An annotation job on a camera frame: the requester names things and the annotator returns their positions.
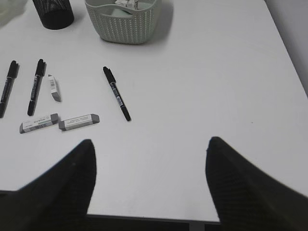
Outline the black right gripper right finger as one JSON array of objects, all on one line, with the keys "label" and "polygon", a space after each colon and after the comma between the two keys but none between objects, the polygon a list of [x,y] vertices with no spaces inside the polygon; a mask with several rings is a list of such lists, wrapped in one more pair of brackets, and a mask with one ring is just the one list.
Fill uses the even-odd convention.
[{"label": "black right gripper right finger", "polygon": [[209,141],[205,176],[224,231],[308,229],[308,198],[253,165],[220,137]]}]

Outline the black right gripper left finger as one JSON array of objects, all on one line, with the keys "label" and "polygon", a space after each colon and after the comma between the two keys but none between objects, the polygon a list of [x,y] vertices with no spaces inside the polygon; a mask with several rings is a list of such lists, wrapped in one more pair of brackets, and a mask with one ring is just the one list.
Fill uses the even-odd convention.
[{"label": "black right gripper left finger", "polygon": [[87,231],[96,154],[83,140],[44,174],[0,199],[2,231]]}]

